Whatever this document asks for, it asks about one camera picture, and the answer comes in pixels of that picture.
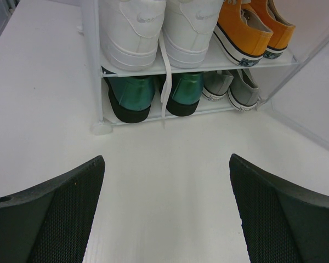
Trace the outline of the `green loafer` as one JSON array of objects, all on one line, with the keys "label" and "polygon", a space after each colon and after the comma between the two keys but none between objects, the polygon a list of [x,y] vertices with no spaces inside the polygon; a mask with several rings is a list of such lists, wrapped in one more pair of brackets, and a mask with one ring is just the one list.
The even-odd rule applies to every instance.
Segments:
[{"label": "green loafer", "polygon": [[156,88],[153,76],[105,77],[108,96],[116,117],[125,123],[147,119]]},{"label": "green loafer", "polygon": [[203,72],[183,72],[172,75],[172,89],[166,109],[175,116],[192,115],[203,91]]}]

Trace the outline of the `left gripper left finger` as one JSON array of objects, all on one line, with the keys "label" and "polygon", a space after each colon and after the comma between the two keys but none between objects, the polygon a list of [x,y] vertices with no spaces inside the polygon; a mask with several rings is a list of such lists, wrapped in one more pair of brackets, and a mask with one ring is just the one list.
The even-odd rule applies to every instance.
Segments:
[{"label": "left gripper left finger", "polygon": [[82,262],[105,173],[96,156],[0,197],[0,262]]}]

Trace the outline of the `white sneaker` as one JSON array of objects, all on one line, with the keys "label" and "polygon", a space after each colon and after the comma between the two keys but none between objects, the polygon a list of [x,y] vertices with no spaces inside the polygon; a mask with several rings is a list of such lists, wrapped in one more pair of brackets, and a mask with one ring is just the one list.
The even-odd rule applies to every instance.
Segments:
[{"label": "white sneaker", "polygon": [[196,72],[204,61],[223,1],[167,1],[159,45],[166,73],[161,93],[161,117],[172,89],[172,75]]},{"label": "white sneaker", "polygon": [[100,46],[114,67],[152,66],[165,9],[166,1],[99,1]]}]

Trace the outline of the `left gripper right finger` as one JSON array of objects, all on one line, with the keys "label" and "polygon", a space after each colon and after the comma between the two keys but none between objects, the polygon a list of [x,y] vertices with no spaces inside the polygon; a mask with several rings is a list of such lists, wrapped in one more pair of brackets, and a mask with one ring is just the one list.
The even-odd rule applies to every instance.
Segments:
[{"label": "left gripper right finger", "polygon": [[329,262],[329,196],[229,160],[250,262]]}]

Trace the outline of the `orange canvas sneaker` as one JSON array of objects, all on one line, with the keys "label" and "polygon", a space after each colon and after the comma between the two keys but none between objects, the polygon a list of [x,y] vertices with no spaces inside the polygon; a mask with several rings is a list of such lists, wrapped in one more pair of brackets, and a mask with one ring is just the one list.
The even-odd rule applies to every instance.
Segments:
[{"label": "orange canvas sneaker", "polygon": [[279,14],[273,0],[251,0],[250,6],[273,32],[264,57],[267,59],[279,58],[288,47],[296,26]]},{"label": "orange canvas sneaker", "polygon": [[214,29],[227,58],[242,67],[258,64],[273,35],[250,1],[224,1]]}]

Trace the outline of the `grey canvas sneaker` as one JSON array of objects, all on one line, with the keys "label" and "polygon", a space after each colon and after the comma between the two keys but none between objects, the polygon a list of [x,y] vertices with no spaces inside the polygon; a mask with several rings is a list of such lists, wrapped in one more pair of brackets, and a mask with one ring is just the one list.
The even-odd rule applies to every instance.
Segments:
[{"label": "grey canvas sneaker", "polygon": [[227,94],[233,79],[228,70],[204,72],[202,96],[211,102],[221,100]]},{"label": "grey canvas sneaker", "polygon": [[229,70],[233,80],[228,88],[228,100],[239,112],[254,109],[259,98],[259,86],[247,68]]}]

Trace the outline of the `translucent cabinet door panel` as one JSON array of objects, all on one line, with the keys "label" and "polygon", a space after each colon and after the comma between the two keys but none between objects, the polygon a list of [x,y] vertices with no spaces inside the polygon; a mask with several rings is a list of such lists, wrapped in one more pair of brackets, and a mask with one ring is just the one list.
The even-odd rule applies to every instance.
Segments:
[{"label": "translucent cabinet door panel", "polygon": [[272,115],[329,150],[329,1],[276,1],[296,29],[285,66],[254,71]]}]

